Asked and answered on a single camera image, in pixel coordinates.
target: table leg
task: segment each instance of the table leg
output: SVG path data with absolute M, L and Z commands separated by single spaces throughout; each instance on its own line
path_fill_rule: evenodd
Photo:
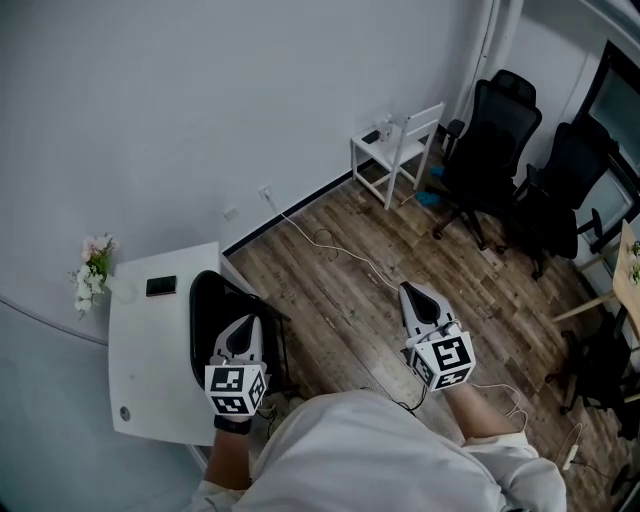
M 598 256 L 596 256 L 595 258 L 591 258 L 589 261 L 587 261 L 584 265 L 580 265 L 578 267 L 578 272 L 584 272 L 586 269 L 588 269 L 591 265 L 595 265 L 596 263 L 598 263 L 599 261 L 604 260 L 607 256 L 609 256 L 610 254 L 613 254 L 614 252 L 616 252 L 618 249 L 620 249 L 620 244 L 614 244 L 611 247 L 607 247 L 601 254 L 599 254 Z
M 553 321 L 559 322 L 560 320 L 564 320 L 565 318 L 569 318 L 571 316 L 577 315 L 578 313 L 582 313 L 587 309 L 595 308 L 599 304 L 602 304 L 603 302 L 607 302 L 608 300 L 615 298 L 615 296 L 616 296 L 615 292 L 611 290 L 609 293 L 601 295 L 597 299 L 590 300 L 589 302 L 584 303 L 582 306 L 578 306 L 577 308 L 573 308 L 571 311 L 562 313 L 561 315 L 555 317 Z
M 624 403 L 628 404 L 629 402 L 635 402 L 636 400 L 640 400 L 640 393 L 626 397 L 624 399 Z

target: flower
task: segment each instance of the flower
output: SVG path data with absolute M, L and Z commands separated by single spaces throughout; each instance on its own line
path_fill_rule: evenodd
M 89 311 L 91 309 L 91 301 L 88 299 L 81 300 L 79 306 L 79 311 Z
M 91 288 L 89 288 L 87 283 L 85 283 L 84 281 L 82 283 L 78 283 L 76 295 L 81 299 L 90 299 L 92 295 Z
M 89 276 L 87 284 L 91 287 L 92 293 L 102 293 L 102 276 L 100 274 Z
M 82 241 L 81 256 L 84 264 L 80 270 L 71 272 L 75 284 L 74 307 L 80 318 L 93 306 L 94 297 L 104 293 L 104 282 L 109 272 L 111 254 L 119 247 L 113 235 L 87 236 Z
M 109 237 L 101 236 L 95 239 L 93 246 L 98 251 L 104 251 L 109 245 Z
M 82 250 L 90 253 L 93 250 L 93 247 L 95 246 L 95 242 L 96 242 L 96 239 L 94 237 L 92 236 L 86 237 L 82 241 Z

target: black smartphone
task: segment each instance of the black smartphone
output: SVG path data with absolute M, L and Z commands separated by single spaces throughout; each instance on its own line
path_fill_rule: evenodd
M 375 141 L 377 141 L 380 138 L 380 132 L 378 130 L 371 132 L 368 135 L 365 135 L 364 137 L 362 137 L 362 140 L 364 142 L 366 142 L 367 144 L 373 144 Z
M 156 277 L 147 280 L 147 297 L 176 293 L 176 276 Z

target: baseboard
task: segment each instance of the baseboard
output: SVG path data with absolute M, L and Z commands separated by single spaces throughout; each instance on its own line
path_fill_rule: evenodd
M 373 160 L 370 158 L 368 160 L 366 160 L 365 162 L 362 162 L 359 166 L 358 166 L 358 172 L 362 171 L 363 169 L 369 167 L 371 164 L 373 163 Z M 333 180 L 330 183 L 327 183 L 324 187 L 316 190 L 313 194 L 311 194 L 310 196 L 305 197 L 304 199 L 302 199 L 301 201 L 297 202 L 296 204 L 294 204 L 291 208 L 289 208 L 288 210 L 285 210 L 284 214 L 289 217 L 290 215 L 293 215 L 294 213 L 296 213 L 298 210 L 300 210 L 301 208 L 304 208 L 305 206 L 307 206 L 311 201 L 315 201 L 316 199 L 318 199 L 320 196 L 326 194 L 327 192 L 329 192 L 330 190 L 336 188 L 338 185 L 340 185 L 341 183 L 344 183 L 345 181 L 347 181 L 349 178 L 351 178 L 352 176 L 352 172 L 351 171 L 347 171 L 346 173 L 344 173 L 342 176 L 338 176 L 335 180 Z M 251 240 L 253 240 L 254 238 L 259 237 L 262 233 L 264 233 L 265 231 L 267 231 L 268 229 L 271 229 L 273 226 L 277 225 L 278 223 L 282 222 L 284 219 L 282 218 L 281 215 L 276 215 L 273 219 L 271 219 L 270 221 L 264 223 L 262 226 L 260 226 L 258 229 L 252 231 L 251 233 L 249 233 L 247 236 L 245 236 L 244 238 L 242 238 L 241 240 L 239 240 L 238 242 L 236 242 L 235 244 L 233 244 L 232 246 L 230 246 L 229 248 L 225 249 L 222 254 L 226 257 L 229 257 L 230 255 L 232 255 L 234 252 L 236 252 L 238 249 L 240 249 L 241 247 L 247 245 L 249 242 L 251 242 Z

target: white wall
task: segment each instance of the white wall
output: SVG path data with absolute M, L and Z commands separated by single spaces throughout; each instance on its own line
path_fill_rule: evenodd
M 118 434 L 107 347 L 0 304 L 0 502 L 12 512 L 173 512 L 202 472 L 187 448 Z
M 527 163 L 546 163 L 555 129 L 582 105 L 607 39 L 640 62 L 638 52 L 578 0 L 525 1 L 506 68 L 536 87 L 542 122 L 522 153 L 516 182 Z
M 0 9 L 0 296 L 100 338 L 66 275 L 86 234 L 126 260 L 233 244 L 273 216 L 259 186 L 285 209 L 345 173 L 381 115 L 448 116 L 477 28 L 472 0 Z

